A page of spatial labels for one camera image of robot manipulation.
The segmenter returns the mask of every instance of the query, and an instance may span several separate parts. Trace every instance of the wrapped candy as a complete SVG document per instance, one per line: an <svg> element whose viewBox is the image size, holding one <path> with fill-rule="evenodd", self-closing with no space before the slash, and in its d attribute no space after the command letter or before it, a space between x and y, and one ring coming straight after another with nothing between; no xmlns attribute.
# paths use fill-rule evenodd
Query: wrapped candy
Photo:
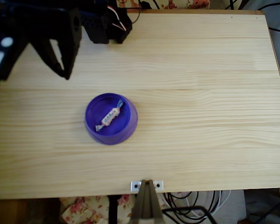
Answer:
<svg viewBox="0 0 280 224"><path fill-rule="evenodd" d="M96 132L99 132L104 126L109 126L111 121L120 114L120 108L123 105L123 101L120 99L117 103L117 107L112 110L102 119L101 125L95 125Z"/></svg>

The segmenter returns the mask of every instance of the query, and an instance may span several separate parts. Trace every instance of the metal clamp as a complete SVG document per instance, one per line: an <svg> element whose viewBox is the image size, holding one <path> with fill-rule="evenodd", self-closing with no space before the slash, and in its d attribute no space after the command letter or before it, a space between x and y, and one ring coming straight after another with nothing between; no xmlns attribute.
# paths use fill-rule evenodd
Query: metal clamp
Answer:
<svg viewBox="0 0 280 224"><path fill-rule="evenodd" d="M131 181L131 192L138 192L142 181ZM153 181L155 191L164 190L164 181Z"/></svg>

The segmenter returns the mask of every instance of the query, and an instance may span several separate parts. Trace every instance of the floral cushion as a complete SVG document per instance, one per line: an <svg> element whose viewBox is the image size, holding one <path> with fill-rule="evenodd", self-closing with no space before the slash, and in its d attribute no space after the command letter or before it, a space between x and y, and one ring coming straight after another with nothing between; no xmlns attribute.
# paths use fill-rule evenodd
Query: floral cushion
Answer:
<svg viewBox="0 0 280 224"><path fill-rule="evenodd" d="M141 0L148 8L157 9L209 9L210 0ZM138 0L117 0L118 7L138 8Z"/></svg>
<svg viewBox="0 0 280 224"><path fill-rule="evenodd" d="M127 224L132 215L135 195L122 195L118 200L118 224ZM165 202L158 194L161 208ZM108 224L109 198L108 196L65 197L60 198L61 217L67 224Z"/></svg>

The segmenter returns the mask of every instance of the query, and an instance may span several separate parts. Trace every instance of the blue bowl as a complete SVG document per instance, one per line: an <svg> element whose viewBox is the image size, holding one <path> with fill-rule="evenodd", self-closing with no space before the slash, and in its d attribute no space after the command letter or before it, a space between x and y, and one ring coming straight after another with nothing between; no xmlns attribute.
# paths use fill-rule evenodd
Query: blue bowl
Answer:
<svg viewBox="0 0 280 224"><path fill-rule="evenodd" d="M120 108L120 114L112 120L109 126L104 126L97 132L95 126L102 123L102 119L117 106L119 100L124 102ZM137 123L136 107L127 98L118 94L99 95L86 108L85 127L89 135L102 144L115 145L127 140L136 130Z"/></svg>

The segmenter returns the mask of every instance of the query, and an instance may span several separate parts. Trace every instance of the wooden tabletop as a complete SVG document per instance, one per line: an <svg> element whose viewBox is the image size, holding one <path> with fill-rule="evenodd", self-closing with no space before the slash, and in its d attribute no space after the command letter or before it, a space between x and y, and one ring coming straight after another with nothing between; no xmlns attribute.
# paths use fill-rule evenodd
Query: wooden tabletop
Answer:
<svg viewBox="0 0 280 224"><path fill-rule="evenodd" d="M136 106L127 141L89 137L114 92ZM0 84L0 199L280 187L280 75L264 15L140 15L122 45L83 39L70 80L28 46Z"/></svg>

